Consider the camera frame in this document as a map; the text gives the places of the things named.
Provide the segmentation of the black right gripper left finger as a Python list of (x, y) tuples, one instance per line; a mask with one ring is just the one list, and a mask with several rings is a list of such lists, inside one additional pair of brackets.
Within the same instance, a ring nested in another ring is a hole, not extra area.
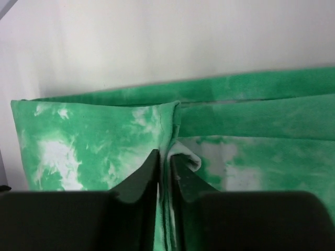
[(1, 195), (1, 250), (153, 250), (159, 151), (108, 191)]

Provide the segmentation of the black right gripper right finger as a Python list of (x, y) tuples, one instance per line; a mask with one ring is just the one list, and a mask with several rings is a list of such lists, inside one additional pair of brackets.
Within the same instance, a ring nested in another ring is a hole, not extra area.
[(220, 192), (171, 159), (178, 250), (334, 250), (334, 224), (308, 192)]

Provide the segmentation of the green tie-dye trousers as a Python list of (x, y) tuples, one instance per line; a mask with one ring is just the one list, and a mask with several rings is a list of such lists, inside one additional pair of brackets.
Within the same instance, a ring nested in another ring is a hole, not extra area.
[(303, 190), (334, 213), (334, 68), (13, 100), (31, 190), (107, 190), (153, 149), (154, 250), (176, 250), (168, 171), (181, 153), (220, 191)]

